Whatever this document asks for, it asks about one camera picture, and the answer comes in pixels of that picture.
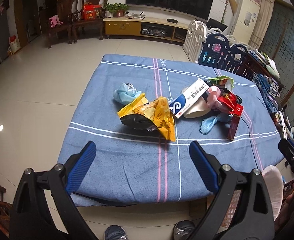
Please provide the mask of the red gift box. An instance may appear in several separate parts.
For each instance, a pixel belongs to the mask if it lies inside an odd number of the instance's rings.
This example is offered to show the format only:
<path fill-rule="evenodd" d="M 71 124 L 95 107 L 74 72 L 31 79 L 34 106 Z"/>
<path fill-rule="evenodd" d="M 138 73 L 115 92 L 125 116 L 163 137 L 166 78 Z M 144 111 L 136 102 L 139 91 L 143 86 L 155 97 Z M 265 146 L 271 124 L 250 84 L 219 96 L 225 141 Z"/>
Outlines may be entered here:
<path fill-rule="evenodd" d="M 95 20 L 100 14 L 102 7 L 100 4 L 85 4 L 82 7 L 82 17 L 84 20 Z"/>

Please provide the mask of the pink cloth on chair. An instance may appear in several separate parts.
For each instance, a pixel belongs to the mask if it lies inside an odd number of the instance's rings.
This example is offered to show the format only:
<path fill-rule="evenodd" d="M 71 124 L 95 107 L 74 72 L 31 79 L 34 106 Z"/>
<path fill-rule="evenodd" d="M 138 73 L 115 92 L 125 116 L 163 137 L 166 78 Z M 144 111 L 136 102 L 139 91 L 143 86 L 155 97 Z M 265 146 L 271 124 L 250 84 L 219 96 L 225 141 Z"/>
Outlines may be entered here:
<path fill-rule="evenodd" d="M 50 28 L 55 28 L 63 24 L 63 21 L 59 20 L 58 15 L 54 15 L 53 17 L 49 18 Z"/>

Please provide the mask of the cluttered side table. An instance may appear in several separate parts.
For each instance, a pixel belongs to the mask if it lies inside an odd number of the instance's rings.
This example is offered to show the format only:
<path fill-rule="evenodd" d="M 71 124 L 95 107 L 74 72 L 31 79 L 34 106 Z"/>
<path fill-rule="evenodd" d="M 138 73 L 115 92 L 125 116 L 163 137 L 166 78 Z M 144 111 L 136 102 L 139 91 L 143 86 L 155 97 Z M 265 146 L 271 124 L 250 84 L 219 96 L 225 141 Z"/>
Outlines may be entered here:
<path fill-rule="evenodd" d="M 250 49 L 244 63 L 244 77 L 257 85 L 267 110 L 283 138 L 294 141 L 294 126 L 291 127 L 286 106 L 280 105 L 280 93 L 284 85 L 274 60 L 265 53 Z"/>

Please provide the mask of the dark wooden chair right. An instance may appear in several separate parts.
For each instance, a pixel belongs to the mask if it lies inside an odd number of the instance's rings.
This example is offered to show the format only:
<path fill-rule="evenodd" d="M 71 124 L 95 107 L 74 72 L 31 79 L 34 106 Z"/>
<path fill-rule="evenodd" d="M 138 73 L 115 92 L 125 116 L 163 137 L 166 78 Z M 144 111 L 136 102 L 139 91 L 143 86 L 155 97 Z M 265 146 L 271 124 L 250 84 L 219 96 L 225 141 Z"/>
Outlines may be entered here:
<path fill-rule="evenodd" d="M 85 27 L 88 25 L 99 29 L 99 39 L 103 40 L 103 18 L 104 10 L 100 0 L 81 0 L 81 9 L 77 10 L 72 18 L 73 42 L 76 43 L 78 40 L 78 29 L 81 28 L 84 34 Z"/>

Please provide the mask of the white baby fence panel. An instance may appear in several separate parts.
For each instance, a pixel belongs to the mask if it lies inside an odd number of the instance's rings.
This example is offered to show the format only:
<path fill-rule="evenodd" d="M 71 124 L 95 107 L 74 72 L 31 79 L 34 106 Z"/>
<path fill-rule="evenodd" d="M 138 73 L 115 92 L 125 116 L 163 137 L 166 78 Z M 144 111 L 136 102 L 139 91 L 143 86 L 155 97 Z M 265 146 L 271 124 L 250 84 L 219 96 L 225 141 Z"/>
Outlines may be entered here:
<path fill-rule="evenodd" d="M 183 50 L 190 62 L 198 62 L 203 43 L 207 39 L 207 32 L 208 28 L 205 23 L 195 20 L 190 22 L 183 44 Z"/>

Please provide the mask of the light blue crumpled mask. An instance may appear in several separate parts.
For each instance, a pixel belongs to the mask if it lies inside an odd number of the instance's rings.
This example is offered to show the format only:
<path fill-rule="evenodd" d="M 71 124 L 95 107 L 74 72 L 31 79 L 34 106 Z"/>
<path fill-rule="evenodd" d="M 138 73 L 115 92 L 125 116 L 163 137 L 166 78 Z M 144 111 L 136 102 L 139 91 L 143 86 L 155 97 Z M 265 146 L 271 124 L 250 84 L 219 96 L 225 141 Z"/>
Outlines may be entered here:
<path fill-rule="evenodd" d="M 137 90 L 131 83 L 122 83 L 113 93 L 116 102 L 122 105 L 128 105 L 133 102 L 142 92 Z"/>

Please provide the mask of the dark wooden chair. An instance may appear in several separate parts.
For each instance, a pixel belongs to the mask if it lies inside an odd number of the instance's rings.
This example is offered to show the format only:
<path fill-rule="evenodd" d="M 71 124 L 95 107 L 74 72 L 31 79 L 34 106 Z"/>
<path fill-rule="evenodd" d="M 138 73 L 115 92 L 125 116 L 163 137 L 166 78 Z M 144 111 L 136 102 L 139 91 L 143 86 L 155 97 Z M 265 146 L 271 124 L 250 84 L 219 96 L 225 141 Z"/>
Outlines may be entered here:
<path fill-rule="evenodd" d="M 63 24 L 55 28 L 50 28 L 49 20 L 47 21 L 47 42 L 48 48 L 52 48 L 52 38 L 61 31 L 67 31 L 68 44 L 72 43 L 72 34 L 75 32 L 73 27 L 73 21 L 77 13 L 77 5 L 79 0 L 58 0 L 57 1 L 57 13 L 59 20 L 63 21 Z"/>
<path fill-rule="evenodd" d="M 84 34 L 85 27 L 88 25 L 99 29 L 99 39 L 103 40 L 103 18 L 104 10 L 100 0 L 81 0 L 81 9 L 77 10 L 72 18 L 73 42 L 76 43 L 78 40 L 78 29 L 81 28 Z"/>

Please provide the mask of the navy baby fence panel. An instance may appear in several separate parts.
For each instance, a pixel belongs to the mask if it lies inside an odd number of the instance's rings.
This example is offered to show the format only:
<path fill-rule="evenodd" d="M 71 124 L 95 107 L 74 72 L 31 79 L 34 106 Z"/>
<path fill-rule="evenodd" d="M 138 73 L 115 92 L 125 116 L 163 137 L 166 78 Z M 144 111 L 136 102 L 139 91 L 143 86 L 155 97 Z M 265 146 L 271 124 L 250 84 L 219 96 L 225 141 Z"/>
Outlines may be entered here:
<path fill-rule="evenodd" d="M 197 63 L 242 75 L 247 55 L 248 50 L 243 44 L 236 43 L 230 46 L 226 36 L 212 33 L 207 36 Z"/>

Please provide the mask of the pink trash bag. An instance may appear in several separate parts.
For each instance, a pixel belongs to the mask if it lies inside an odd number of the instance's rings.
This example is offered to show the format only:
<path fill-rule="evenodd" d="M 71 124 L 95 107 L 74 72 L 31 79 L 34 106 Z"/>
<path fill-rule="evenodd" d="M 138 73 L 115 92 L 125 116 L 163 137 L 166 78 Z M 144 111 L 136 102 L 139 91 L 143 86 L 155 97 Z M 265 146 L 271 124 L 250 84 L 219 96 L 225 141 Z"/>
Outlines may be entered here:
<path fill-rule="evenodd" d="M 272 204 L 273 217 L 276 220 L 280 213 L 283 200 L 284 187 L 282 175 L 276 166 L 269 165 L 263 170 L 262 176 Z"/>

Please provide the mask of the blue striped tablecloth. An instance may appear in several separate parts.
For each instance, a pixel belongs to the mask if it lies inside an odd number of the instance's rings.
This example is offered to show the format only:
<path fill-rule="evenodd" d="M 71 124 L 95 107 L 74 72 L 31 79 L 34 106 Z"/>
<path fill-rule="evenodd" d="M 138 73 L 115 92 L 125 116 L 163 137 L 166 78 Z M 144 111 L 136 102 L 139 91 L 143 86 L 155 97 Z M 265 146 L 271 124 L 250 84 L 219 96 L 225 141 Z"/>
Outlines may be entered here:
<path fill-rule="evenodd" d="M 189 156 L 189 145 L 198 141 L 220 163 L 250 172 L 278 164 L 280 135 L 257 86 L 232 75 L 233 91 L 242 99 L 243 113 L 233 140 L 229 127 L 218 123 L 206 135 L 200 119 L 179 118 L 175 140 L 159 131 L 137 130 L 122 124 L 122 105 L 113 99 L 124 82 L 145 93 L 175 100 L 197 79 L 224 75 L 225 71 L 195 63 L 107 54 L 93 72 L 67 129 L 58 162 L 64 163 L 89 142 L 97 153 L 79 189 L 72 194 L 77 206 L 185 202 L 206 197 L 204 186 Z"/>

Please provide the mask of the wooden TV cabinet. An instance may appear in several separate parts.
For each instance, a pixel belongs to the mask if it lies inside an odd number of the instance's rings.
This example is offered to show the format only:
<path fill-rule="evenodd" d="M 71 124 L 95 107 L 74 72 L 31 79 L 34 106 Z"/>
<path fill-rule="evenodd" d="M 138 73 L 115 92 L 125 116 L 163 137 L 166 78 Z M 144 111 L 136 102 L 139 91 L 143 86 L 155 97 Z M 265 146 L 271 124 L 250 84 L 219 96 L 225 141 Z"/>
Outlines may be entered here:
<path fill-rule="evenodd" d="M 144 17 L 143 19 L 132 17 L 105 18 L 105 35 L 111 36 L 136 36 L 166 40 L 170 43 L 184 43 L 188 25 L 167 20 Z"/>

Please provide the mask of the dark wooden chair left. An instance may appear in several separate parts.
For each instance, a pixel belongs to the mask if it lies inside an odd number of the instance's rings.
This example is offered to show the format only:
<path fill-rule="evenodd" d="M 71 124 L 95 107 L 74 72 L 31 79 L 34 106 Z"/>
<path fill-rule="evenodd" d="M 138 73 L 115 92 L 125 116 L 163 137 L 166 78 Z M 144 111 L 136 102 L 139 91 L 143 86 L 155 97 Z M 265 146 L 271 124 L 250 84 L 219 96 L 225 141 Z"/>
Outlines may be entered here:
<path fill-rule="evenodd" d="M 48 48 L 52 48 L 52 38 L 61 31 L 67 31 L 68 44 L 72 43 L 72 34 L 75 32 L 73 27 L 73 21 L 77 13 L 77 5 L 79 0 L 58 0 L 57 1 L 57 13 L 59 20 L 63 21 L 63 24 L 55 28 L 50 28 L 49 20 L 47 21 L 47 42 Z"/>

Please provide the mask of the beige curtain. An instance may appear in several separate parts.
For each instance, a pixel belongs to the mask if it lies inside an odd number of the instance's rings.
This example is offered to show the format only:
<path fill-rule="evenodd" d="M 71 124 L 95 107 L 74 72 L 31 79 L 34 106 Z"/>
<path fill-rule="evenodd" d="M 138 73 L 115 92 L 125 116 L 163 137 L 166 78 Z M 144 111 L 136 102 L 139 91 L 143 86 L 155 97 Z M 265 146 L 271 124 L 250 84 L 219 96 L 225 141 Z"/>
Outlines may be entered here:
<path fill-rule="evenodd" d="M 260 3 L 260 10 L 254 30 L 251 34 L 249 45 L 258 49 L 264 39 L 272 17 L 275 0 L 257 0 Z"/>

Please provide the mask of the pink ribbon wrapper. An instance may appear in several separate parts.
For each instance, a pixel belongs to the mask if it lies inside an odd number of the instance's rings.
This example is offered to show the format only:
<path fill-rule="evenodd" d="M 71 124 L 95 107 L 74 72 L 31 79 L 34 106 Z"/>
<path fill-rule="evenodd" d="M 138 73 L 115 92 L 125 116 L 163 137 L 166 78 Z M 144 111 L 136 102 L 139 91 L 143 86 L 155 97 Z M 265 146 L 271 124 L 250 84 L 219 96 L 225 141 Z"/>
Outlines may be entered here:
<path fill-rule="evenodd" d="M 207 105 L 211 110 L 218 110 L 220 112 L 227 113 L 228 109 L 223 106 L 223 104 L 218 100 L 218 98 L 221 96 L 221 91 L 216 86 L 211 86 L 207 90 L 208 96 L 207 96 Z"/>

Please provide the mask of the yellow chip bag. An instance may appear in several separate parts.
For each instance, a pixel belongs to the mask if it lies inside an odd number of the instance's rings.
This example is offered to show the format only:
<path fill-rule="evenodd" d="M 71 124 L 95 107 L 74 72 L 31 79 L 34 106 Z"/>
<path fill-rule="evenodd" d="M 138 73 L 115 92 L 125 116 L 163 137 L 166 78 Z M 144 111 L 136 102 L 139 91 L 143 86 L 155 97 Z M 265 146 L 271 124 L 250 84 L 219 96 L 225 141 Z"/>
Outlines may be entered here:
<path fill-rule="evenodd" d="M 150 132 L 157 130 L 166 140 L 176 141 L 174 115 L 169 109 L 167 98 L 163 96 L 149 101 L 142 93 L 117 114 L 126 126 Z"/>

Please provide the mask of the white standing air conditioner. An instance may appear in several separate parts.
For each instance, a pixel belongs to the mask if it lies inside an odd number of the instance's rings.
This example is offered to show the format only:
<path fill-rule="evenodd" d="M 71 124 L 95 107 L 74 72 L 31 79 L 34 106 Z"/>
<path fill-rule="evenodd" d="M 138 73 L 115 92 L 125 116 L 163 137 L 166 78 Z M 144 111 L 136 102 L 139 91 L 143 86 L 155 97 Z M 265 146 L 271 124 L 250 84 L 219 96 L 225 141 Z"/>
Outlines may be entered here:
<path fill-rule="evenodd" d="M 230 34 L 238 43 L 248 44 L 253 33 L 260 5 L 256 0 L 239 0 Z"/>

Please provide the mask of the green snack wrapper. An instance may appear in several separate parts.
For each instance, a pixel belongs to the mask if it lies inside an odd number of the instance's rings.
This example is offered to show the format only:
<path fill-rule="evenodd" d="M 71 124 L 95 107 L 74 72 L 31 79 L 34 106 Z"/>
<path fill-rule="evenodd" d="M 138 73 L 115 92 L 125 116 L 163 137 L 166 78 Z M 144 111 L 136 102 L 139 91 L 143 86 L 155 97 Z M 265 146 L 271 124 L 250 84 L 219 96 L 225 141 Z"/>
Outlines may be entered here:
<path fill-rule="evenodd" d="M 234 79 L 229 76 L 218 76 L 208 78 L 204 81 L 208 86 L 216 86 L 219 89 L 227 89 L 232 92 L 234 87 Z"/>

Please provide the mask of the red foil wrapper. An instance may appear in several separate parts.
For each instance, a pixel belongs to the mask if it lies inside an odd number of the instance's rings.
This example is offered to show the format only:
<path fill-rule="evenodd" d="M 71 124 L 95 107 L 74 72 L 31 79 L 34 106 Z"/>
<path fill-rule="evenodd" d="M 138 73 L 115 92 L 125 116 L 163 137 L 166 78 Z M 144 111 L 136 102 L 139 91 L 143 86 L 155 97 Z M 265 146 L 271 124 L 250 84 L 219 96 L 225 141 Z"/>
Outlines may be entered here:
<path fill-rule="evenodd" d="M 242 98 L 229 92 L 218 97 L 218 110 L 227 114 L 241 115 L 243 111 Z"/>

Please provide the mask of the black set-top box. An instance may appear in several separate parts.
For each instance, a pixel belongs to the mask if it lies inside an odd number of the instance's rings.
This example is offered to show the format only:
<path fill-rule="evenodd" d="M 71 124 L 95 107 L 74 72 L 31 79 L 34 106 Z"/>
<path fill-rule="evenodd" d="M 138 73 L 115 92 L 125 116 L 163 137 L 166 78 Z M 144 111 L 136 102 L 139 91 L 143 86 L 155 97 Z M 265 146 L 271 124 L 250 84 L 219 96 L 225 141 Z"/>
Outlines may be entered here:
<path fill-rule="evenodd" d="M 172 18 L 167 18 L 167 22 L 178 24 L 178 20 L 172 19 Z"/>

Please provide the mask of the white blue medicine box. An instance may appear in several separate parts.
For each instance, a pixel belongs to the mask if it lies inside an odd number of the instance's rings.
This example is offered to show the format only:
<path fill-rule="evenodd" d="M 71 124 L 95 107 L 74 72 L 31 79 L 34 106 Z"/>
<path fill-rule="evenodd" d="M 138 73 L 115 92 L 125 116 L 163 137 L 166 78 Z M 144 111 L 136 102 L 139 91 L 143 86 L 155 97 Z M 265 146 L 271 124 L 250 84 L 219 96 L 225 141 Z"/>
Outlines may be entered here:
<path fill-rule="evenodd" d="M 192 106 L 200 96 L 204 96 L 209 86 L 198 78 L 191 86 L 183 90 L 182 94 L 177 97 L 170 105 L 169 109 L 175 118 L 184 117 L 183 114 Z"/>

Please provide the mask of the potted green plant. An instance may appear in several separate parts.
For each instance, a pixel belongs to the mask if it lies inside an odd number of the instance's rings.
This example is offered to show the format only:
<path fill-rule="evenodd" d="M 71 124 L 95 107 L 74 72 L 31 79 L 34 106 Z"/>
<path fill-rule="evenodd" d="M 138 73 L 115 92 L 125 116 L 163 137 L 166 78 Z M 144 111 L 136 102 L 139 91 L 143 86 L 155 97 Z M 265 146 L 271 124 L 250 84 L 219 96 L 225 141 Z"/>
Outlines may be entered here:
<path fill-rule="evenodd" d="M 124 17 L 129 9 L 127 4 L 123 3 L 107 3 L 105 9 L 105 17 Z"/>

